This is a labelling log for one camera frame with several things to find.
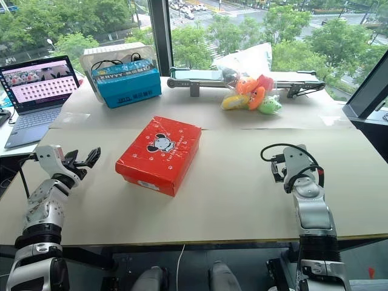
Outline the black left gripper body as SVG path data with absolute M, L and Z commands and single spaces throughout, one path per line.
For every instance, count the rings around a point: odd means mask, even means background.
M 66 162 L 65 161 L 65 156 L 64 156 L 64 161 L 62 162 L 62 165 L 72 173 L 74 173 L 79 179 L 84 179 L 84 177 L 87 174 L 87 170 L 85 167 L 76 167 L 75 162 Z

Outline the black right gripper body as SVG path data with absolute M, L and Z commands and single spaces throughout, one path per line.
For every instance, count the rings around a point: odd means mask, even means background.
M 275 160 L 275 182 L 284 182 L 284 178 L 287 175 L 287 169 L 284 165 L 285 159 Z

